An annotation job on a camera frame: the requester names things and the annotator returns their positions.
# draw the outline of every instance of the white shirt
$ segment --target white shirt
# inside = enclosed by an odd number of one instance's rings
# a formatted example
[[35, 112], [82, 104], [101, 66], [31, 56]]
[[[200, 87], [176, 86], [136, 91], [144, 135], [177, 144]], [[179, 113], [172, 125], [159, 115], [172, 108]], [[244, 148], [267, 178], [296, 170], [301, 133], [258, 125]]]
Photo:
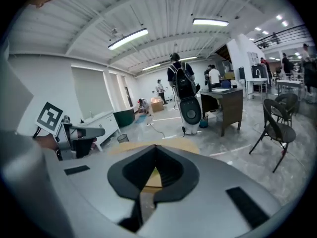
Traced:
[[163, 88], [163, 86], [162, 86], [161, 83], [158, 84], [157, 89], [158, 89], [158, 92], [159, 92], [159, 93], [164, 92], [164, 88]]
[[306, 50], [303, 50], [302, 59], [303, 59], [304, 61], [310, 61], [310, 60], [311, 60], [311, 59], [310, 59], [310, 56], [309, 56], [309, 54], [308, 54], [308, 52], [307, 52]]
[[220, 73], [217, 69], [211, 69], [209, 72], [209, 77], [211, 77], [211, 84], [220, 83], [219, 76], [220, 76]]

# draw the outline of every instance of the white cabinet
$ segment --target white cabinet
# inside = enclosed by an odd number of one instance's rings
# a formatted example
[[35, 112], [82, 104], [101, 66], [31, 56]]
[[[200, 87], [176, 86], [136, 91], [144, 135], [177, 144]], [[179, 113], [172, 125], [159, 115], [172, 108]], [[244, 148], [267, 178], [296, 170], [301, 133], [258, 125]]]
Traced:
[[113, 111], [107, 113], [101, 113], [93, 118], [86, 119], [84, 123], [80, 123], [78, 126], [90, 127], [90, 128], [104, 128], [105, 134], [97, 138], [95, 142], [99, 151], [103, 151], [100, 144], [103, 143], [107, 138], [109, 138], [116, 131], [121, 133], [118, 124], [114, 118]]

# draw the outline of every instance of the trash bin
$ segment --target trash bin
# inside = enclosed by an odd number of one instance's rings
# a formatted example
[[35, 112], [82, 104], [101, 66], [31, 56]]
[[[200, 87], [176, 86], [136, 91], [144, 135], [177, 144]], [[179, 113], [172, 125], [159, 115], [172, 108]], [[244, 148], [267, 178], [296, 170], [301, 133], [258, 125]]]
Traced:
[[203, 118], [200, 121], [199, 124], [200, 128], [207, 128], [208, 127], [208, 114], [204, 113]]
[[122, 135], [118, 136], [117, 140], [120, 144], [123, 142], [129, 142], [129, 138], [128, 138], [127, 134], [122, 134]]

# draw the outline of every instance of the backpack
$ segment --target backpack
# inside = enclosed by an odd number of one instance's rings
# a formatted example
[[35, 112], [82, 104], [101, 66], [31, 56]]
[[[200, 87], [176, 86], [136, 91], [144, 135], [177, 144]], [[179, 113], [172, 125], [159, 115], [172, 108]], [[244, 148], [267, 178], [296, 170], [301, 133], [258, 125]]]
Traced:
[[177, 96], [182, 100], [184, 98], [195, 96], [197, 93], [195, 83], [190, 79], [191, 75], [186, 70], [186, 63], [181, 64], [181, 68], [176, 69], [174, 65], [169, 67], [174, 72], [173, 88], [176, 88]]

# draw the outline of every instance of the white corrugated ceiling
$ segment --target white corrugated ceiling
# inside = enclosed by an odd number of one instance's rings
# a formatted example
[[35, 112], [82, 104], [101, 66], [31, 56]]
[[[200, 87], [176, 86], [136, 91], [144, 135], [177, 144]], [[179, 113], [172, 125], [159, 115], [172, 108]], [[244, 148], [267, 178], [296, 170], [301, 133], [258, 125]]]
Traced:
[[[172, 52], [206, 58], [284, 5], [283, 0], [54, 0], [25, 9], [10, 34], [10, 52], [79, 57], [137, 74]], [[194, 18], [229, 25], [193, 26]], [[108, 49], [142, 28], [149, 34]]]

